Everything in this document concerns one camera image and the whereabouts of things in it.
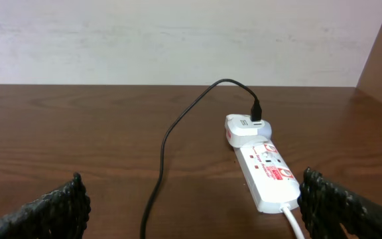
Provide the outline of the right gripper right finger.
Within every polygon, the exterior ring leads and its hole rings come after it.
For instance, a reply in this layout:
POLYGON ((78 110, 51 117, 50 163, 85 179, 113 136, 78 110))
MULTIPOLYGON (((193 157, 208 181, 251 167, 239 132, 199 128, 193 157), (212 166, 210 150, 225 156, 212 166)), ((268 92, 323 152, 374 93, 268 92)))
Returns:
POLYGON ((382 238, 382 206, 311 168, 303 174, 298 205, 311 238, 382 238))

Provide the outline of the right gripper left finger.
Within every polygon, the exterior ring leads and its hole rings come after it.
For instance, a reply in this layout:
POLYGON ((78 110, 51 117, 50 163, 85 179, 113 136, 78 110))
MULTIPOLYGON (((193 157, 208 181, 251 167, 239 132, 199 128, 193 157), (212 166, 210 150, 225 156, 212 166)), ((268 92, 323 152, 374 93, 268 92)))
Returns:
POLYGON ((0 218, 0 239, 82 239, 91 212, 79 173, 61 187, 0 218))

